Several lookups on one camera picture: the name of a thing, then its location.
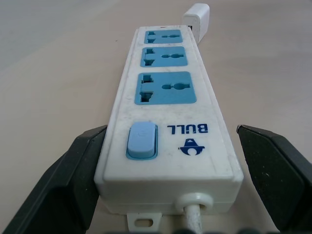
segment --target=white power strip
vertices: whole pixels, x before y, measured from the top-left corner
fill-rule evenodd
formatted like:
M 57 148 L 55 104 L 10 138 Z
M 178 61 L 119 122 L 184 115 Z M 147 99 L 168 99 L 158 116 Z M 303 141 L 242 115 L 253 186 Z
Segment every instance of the white power strip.
M 127 214 L 131 231 L 154 231 L 189 205 L 228 211 L 242 180 L 191 29 L 137 29 L 95 174 L 108 210 Z M 137 228 L 139 218 L 154 224 Z

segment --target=blue switch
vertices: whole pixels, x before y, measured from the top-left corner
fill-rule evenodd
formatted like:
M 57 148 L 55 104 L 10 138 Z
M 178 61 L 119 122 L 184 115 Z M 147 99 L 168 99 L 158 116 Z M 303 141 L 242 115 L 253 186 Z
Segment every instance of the blue switch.
M 126 156 L 133 160 L 149 160 L 157 157 L 157 125 L 152 122 L 136 122 L 129 132 Z

